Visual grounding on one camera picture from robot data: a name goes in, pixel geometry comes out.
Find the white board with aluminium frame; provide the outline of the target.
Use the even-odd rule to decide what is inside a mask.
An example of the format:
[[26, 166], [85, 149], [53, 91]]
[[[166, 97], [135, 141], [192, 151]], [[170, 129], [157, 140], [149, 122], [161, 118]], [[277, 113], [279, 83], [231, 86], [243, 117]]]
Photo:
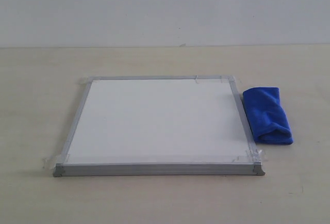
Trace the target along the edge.
[[235, 79], [87, 79], [53, 175], [265, 174]]

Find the blue cloth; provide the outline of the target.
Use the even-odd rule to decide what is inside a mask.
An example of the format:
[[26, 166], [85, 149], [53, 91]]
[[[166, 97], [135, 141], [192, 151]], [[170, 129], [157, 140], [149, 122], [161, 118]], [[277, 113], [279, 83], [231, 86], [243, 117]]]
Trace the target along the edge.
[[291, 128], [280, 101], [277, 87], [254, 87], [243, 92], [245, 113], [255, 142], [293, 144]]

